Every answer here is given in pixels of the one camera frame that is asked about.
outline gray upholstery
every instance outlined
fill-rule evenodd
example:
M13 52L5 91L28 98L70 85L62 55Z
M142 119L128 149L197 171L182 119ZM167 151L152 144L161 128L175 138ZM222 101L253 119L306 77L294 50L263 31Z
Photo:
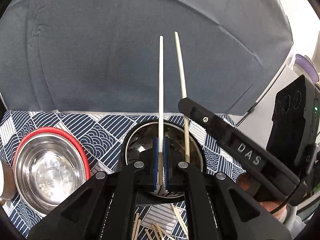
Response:
M0 19L0 91L9 109L157 112L188 97L244 114L292 46L278 0L13 0Z

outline stainless steel bowl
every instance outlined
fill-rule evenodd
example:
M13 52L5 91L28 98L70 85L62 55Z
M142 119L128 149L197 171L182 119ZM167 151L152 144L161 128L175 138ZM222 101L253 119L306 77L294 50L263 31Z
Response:
M47 215L85 181L81 155L63 136L41 133L31 137L16 155L18 192L27 205Z
M158 121L146 122L139 127L133 127L133 132L129 133L128 138L124 139L125 143L125 164L134 163L139 159L140 152L151 149L153 139L158 136ZM184 130L170 122L164 122L164 136L169 138L170 149L185 157L185 142ZM196 165L199 170L204 171L205 163L204 156L200 145L195 138L190 134L190 163ZM183 196L183 192L168 192L164 187L158 187L155 192L150 192L153 195L163 198L177 198Z

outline finger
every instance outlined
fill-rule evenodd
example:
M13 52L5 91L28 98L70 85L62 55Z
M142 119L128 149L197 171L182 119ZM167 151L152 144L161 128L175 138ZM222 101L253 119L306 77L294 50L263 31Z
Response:
M263 202L259 202L259 204L261 206L263 206L268 212L271 212L272 210L274 210L275 208L280 206L282 204L282 202L281 201L263 201ZM282 209L280 209L279 211L277 211L276 213L274 213L272 215L276 219L279 219L286 207L287 207L287 205L285 205Z
M244 190L247 191L251 186L251 181L247 172L242 173L236 179L236 183Z

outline wooden stick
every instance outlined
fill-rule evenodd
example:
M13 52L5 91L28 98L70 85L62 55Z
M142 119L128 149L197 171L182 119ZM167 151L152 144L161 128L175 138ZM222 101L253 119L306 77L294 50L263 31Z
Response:
M154 231L154 233L155 233L155 235L156 235L157 240L160 240L155 225L152 225L152 229L153 229L153 231Z
M136 213L136 218L134 219L134 225L133 225L131 240L134 240L134 234L135 234L136 228L137 228L138 217L139 217L139 213Z
M149 231L148 231L148 229L145 229L145 232L146 232L149 240L153 240L152 237L151 237L151 235L150 235L150 233L149 233Z
M135 233L135 235L134 235L134 240L137 240L137 238L138 238L140 224L141 224L141 219L138 220L136 233Z
M176 206L174 206L174 209L177 211L177 213L178 213L178 215L179 215L179 218L180 218L180 220L181 220L182 226L183 226L184 229L186 230L187 236L188 236L188 228L187 228L186 224L184 223L183 218L182 218L182 216L181 216L178 208L177 208Z
M158 174L159 185L163 183L163 111L164 111L164 85L163 85L163 36L160 36L159 52L159 141L158 141Z
M184 76L184 68L183 68L180 40L179 40L179 35L177 32L175 32L174 35L175 35L175 39L176 39L181 93L182 93L182 98L186 98L187 97L187 88L186 88L186 79ZM184 143L185 143L185 153L186 153L185 160L187 163L190 163L190 143L189 143L189 124L188 124L188 121L189 121L189 118L184 116Z
M160 228L162 233L164 233L167 237L169 237L171 240L175 240L167 231L163 230L162 228Z
M183 232L185 233L186 236L188 236L188 228L187 228L186 224L183 222L183 219L182 219L179 211L177 210L176 206L174 206L172 203L170 205L171 205L172 210L176 214L176 217L178 218L178 221L182 227Z
M154 225L156 226L156 229L158 229L159 236L161 237L161 240L164 240L163 234L161 232L161 227L159 226L159 224L157 222L154 223Z

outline blue and white fabric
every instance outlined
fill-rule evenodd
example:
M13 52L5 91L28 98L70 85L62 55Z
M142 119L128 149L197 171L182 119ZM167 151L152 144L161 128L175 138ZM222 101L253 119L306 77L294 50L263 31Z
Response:
M165 119L183 126L183 116L165 114ZM121 145L127 132L138 123L157 119L156 115L102 115L102 114L64 114L44 112L7 111L0 123L0 158L11 167L13 157L20 141L31 131L44 126L57 127L78 139L87 155L91 174L97 171L112 173L118 162ZM228 116L222 118L235 125ZM223 171L232 179L243 172L240 164L228 153L220 149L214 138L197 123L189 120L189 131L203 147L207 173ZM185 203L175 203L182 218L187 223ZM16 193L7 201L4 210L17 230L27 237L30 229L42 218L28 208ZM151 225L158 222L175 239L186 239L179 222L170 205L137 207L141 226L139 240L147 240L145 229L155 238Z

